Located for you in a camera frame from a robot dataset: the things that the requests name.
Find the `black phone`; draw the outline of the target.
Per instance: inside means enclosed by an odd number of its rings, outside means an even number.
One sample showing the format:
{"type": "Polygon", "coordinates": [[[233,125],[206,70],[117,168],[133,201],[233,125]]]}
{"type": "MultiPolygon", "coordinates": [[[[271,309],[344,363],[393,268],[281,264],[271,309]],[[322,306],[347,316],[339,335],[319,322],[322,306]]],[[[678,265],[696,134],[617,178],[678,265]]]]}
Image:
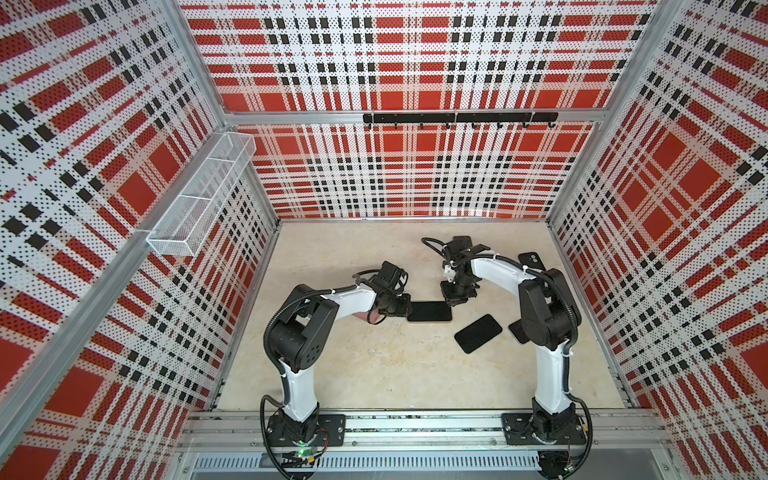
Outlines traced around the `black phone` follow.
{"type": "Polygon", "coordinates": [[[417,301],[411,304],[409,322],[450,322],[452,307],[445,301],[417,301]]]}
{"type": "Polygon", "coordinates": [[[502,333],[501,325],[486,314],[454,334],[461,350],[469,355],[502,333]]]}

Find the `pink case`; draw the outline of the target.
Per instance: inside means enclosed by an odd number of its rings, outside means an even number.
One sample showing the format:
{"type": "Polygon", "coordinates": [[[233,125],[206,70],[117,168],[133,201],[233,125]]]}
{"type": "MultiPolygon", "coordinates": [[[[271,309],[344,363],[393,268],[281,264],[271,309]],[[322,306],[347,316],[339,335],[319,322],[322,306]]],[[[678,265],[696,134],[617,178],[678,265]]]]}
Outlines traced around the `pink case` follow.
{"type": "Polygon", "coordinates": [[[370,311],[354,313],[353,316],[362,319],[367,323],[370,323],[372,319],[372,313],[370,311]]]}

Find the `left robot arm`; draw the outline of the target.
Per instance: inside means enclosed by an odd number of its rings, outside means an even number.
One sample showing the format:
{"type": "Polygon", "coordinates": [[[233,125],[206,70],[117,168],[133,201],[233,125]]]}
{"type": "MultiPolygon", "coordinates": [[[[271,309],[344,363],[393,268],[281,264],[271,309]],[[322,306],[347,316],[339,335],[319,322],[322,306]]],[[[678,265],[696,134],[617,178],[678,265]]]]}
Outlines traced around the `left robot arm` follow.
{"type": "Polygon", "coordinates": [[[280,433],[298,445],[311,443],[321,431],[320,406],[314,389],[314,366],[339,319],[361,315],[376,325],[389,317],[412,312],[405,292],[408,273],[385,261],[377,269],[353,275],[354,283],[339,288],[314,289],[299,284],[268,321],[263,347],[280,376],[283,399],[268,400],[277,418],[268,436],[280,433]]]}

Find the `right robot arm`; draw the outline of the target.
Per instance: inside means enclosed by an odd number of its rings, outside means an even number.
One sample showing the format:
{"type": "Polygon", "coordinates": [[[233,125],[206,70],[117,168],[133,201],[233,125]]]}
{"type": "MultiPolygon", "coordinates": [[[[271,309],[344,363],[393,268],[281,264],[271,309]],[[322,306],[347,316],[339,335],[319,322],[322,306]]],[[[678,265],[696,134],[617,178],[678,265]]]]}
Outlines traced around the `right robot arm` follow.
{"type": "Polygon", "coordinates": [[[473,244],[469,236],[422,242],[442,257],[441,292],[448,305],[475,298],[483,280],[517,296],[521,318],[512,324],[513,335],[536,346],[537,385],[528,430],[542,444],[557,443],[577,425],[569,375],[581,322],[562,272],[522,264],[473,244]]]}

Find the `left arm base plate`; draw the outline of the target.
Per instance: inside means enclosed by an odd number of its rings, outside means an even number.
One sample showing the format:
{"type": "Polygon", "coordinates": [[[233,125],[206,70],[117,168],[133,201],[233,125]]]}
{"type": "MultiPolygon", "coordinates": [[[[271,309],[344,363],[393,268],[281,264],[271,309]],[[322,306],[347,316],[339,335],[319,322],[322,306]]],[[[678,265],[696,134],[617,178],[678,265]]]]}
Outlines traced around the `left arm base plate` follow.
{"type": "Polygon", "coordinates": [[[338,447],[344,443],[346,420],[343,414],[319,414],[298,422],[278,413],[269,418],[266,437],[272,447],[338,447]]]}

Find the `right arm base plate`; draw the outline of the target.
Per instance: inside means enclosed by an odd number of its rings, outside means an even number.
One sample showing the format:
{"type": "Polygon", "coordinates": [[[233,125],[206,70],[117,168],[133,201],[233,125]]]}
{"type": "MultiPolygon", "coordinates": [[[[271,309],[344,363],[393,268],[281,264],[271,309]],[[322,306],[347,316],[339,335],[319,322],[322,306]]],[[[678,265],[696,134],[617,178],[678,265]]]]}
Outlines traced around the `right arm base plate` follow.
{"type": "Polygon", "coordinates": [[[504,413],[501,415],[502,432],[508,445],[585,446],[584,427],[573,412],[549,415],[534,413],[504,413]]]}

